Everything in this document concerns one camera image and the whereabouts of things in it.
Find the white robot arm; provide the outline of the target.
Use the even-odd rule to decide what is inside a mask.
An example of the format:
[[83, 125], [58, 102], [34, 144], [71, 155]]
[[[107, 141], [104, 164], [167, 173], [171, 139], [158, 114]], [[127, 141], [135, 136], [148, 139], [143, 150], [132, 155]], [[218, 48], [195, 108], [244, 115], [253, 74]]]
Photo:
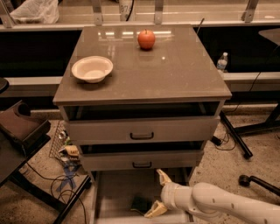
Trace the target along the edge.
[[161, 200], [153, 203], [145, 218], [157, 217], [167, 210], [182, 210], [209, 222], [230, 214], [248, 224], [280, 224], [280, 206], [242, 197], [204, 182], [180, 185], [172, 182], [161, 169], [157, 169], [157, 174], [163, 187]]

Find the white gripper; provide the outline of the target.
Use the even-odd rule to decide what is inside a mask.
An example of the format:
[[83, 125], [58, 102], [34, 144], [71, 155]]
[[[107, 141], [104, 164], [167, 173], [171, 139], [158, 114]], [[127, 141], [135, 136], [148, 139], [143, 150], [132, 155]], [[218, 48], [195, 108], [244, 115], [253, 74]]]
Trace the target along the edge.
[[161, 201], [156, 200], [150, 210], [144, 215], [145, 218], [155, 218], [164, 214], [167, 208], [170, 210], [183, 210], [191, 211], [195, 208], [195, 202], [193, 200], [193, 189], [190, 186], [183, 186], [177, 183], [173, 183], [169, 176], [157, 169], [159, 175], [159, 183], [163, 186], [161, 192]]

